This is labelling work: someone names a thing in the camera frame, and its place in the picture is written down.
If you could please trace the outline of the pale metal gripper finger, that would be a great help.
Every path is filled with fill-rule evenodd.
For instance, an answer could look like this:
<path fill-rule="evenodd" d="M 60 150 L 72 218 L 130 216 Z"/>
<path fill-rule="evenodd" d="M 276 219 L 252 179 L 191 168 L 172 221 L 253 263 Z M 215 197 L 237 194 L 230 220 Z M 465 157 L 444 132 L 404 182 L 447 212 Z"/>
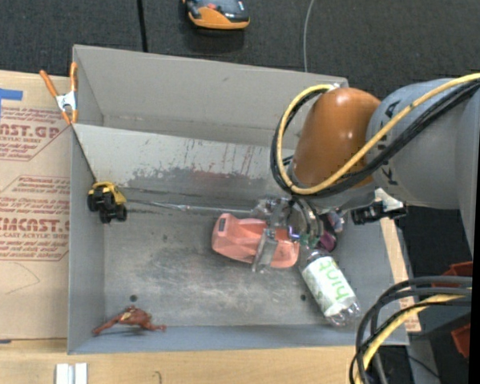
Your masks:
<path fill-rule="evenodd" d="M 276 238 L 276 231 L 272 228 L 265 228 L 259 239 L 256 254 L 253 259 L 252 271 L 254 273 L 270 266 L 277 247 L 278 240 Z"/>

